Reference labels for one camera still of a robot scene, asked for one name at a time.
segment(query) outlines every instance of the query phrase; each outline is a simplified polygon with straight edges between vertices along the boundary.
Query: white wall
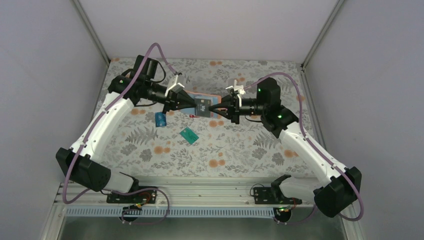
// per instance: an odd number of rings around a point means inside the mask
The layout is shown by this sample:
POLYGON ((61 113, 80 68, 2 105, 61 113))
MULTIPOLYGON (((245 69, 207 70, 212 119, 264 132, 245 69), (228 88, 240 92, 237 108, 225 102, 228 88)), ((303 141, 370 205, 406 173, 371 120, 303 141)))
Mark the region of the white wall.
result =
POLYGON ((136 57, 158 42, 167 58, 301 63, 337 0, 80 2, 110 57, 136 57))
POLYGON ((329 151, 363 175, 367 239, 424 236, 424 3, 346 1, 307 69, 329 151))
POLYGON ((106 64, 69 0, 2 1, 0 33, 0 234, 38 239, 106 64))

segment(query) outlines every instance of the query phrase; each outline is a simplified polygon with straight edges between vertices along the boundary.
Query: robotic arm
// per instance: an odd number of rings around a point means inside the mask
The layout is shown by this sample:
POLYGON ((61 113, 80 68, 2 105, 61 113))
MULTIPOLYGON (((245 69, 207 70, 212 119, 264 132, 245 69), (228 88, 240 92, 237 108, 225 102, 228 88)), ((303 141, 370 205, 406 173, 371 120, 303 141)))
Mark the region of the robotic arm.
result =
MULTIPOLYGON (((140 67, 143 58, 141 55, 137 57, 134 69, 140 67)), ((139 182, 134 177, 111 171, 101 165, 103 152, 118 125, 141 98, 163 104, 162 113, 164 114, 169 110, 194 108, 196 106, 194 100, 183 90, 184 86, 179 83, 181 75, 175 75, 169 81, 167 87, 151 81, 155 77, 158 63, 158 61, 148 58, 141 74, 129 91, 107 110, 107 106, 124 91, 132 80, 124 75, 119 75, 113 79, 100 110, 87 129, 69 149, 60 148, 57 151, 56 159, 66 175, 77 149, 81 145, 83 146, 70 174, 69 179, 71 181, 95 192, 105 189, 128 193, 139 189, 139 182)))
POLYGON ((241 98, 244 94, 243 86, 238 86, 236 81, 227 90, 229 95, 222 99, 222 103, 209 107, 211 112, 235 124, 239 124, 241 115, 261 116, 263 126, 295 150, 316 176, 295 178, 284 175, 278 178, 271 184, 276 199, 297 198, 315 203, 321 212, 331 218, 357 199, 353 188, 336 168, 344 171, 358 191, 361 186, 361 172, 356 167, 348 169, 337 161, 307 131, 303 134, 299 118, 281 105, 281 89, 275 79, 268 77, 260 82, 257 85, 256 98, 241 98), (333 164, 330 165, 309 142, 331 159, 333 164))

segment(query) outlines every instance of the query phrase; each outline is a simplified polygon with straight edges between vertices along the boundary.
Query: black cable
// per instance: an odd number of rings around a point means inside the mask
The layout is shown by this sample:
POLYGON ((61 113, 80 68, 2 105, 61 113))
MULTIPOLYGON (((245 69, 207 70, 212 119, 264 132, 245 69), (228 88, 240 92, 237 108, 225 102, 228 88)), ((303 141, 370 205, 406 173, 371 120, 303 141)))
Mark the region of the black cable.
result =
POLYGON ((155 104, 157 104, 157 102, 150 103, 150 104, 135 105, 134 107, 135 107, 135 108, 137 108, 137 107, 150 107, 150 106, 153 106, 153 105, 155 105, 155 104))
POLYGON ((103 190, 100 190, 100 193, 107 196, 107 194, 104 193, 103 190))
POLYGON ((121 73, 121 75, 125 77, 125 76, 127 76, 127 74, 129 74, 129 73, 131 73, 133 71, 134 71, 134 69, 129 68, 129 69, 125 70, 123 73, 121 73))
POLYGON ((252 197, 254 197, 254 195, 252 194, 252 189, 253 189, 253 187, 254 187, 254 186, 256 186, 256 185, 261 185, 263 188, 265 188, 265 186, 264 186, 264 185, 262 185, 262 184, 260 184, 260 183, 256 183, 255 185, 253 185, 253 186, 250 188, 250 191, 249 191, 249 194, 250 194, 252 197))
POLYGON ((160 65, 160 68, 161 68, 161 69, 162 69, 162 71, 163 71, 163 79, 162 79, 162 80, 160 80, 160 81, 152 81, 152 80, 150 80, 150 82, 155 83, 155 84, 162 83, 162 82, 165 80, 165 78, 167 77, 167 72, 165 71, 165 68, 162 66, 162 63, 161 63, 160 61, 158 61, 158 63, 159 63, 159 65, 160 65))
POLYGON ((262 123, 262 121, 255 121, 255 120, 250 120, 248 119, 246 116, 244 116, 244 118, 249 121, 249 122, 253 122, 253 123, 262 123))

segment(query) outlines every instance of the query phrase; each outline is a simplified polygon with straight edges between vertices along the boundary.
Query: orange flower pattern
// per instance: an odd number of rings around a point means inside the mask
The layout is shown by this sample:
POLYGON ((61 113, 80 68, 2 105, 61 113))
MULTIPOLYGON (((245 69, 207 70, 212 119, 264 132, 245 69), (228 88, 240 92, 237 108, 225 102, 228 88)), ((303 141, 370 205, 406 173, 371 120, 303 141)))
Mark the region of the orange flower pattern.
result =
MULTIPOLYGON (((103 104, 112 79, 134 61, 133 58, 112 58, 97 110, 103 104)), ((221 96, 227 95, 225 88, 231 79, 249 86, 267 73, 286 72, 296 80, 302 96, 297 97, 290 82, 278 81, 282 87, 281 99, 297 115, 299 101, 302 101, 304 126, 313 133, 300 75, 292 62, 219 59, 169 59, 169 62, 183 73, 183 85, 187 90, 221 96)), ((162 69, 158 68, 154 80, 162 78, 162 69)), ((255 96, 256 87, 252 87, 243 97, 255 96)), ((167 126, 156 127, 155 113, 162 110, 162 104, 132 109, 111 137, 103 155, 104 164, 118 166, 119 171, 136 176, 276 177, 281 173, 313 176, 298 154, 261 124, 245 121, 243 117, 239 125, 222 116, 190 118, 176 110, 167 112, 167 126), (198 135, 194 144, 189 144, 180 135, 185 127, 198 135)), ((258 120, 260 116, 248 118, 258 120)))

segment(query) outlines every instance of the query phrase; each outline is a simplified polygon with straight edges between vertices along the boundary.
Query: red wire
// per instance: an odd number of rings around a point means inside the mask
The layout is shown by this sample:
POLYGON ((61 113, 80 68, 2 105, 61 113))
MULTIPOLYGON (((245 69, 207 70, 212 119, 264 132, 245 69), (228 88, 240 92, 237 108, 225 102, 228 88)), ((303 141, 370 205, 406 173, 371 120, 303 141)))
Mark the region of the red wire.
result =
POLYGON ((152 198, 152 195, 150 194, 150 193, 148 193, 148 192, 141 192, 140 194, 139 194, 139 196, 141 196, 141 195, 147 195, 147 198, 146 198, 146 202, 145 202, 145 204, 148 204, 149 203, 149 201, 150 201, 150 198, 152 198))
POLYGON ((296 200, 294 197, 292 197, 291 199, 293 199, 293 207, 291 208, 292 210, 296 208, 297 204, 296 204, 296 200))

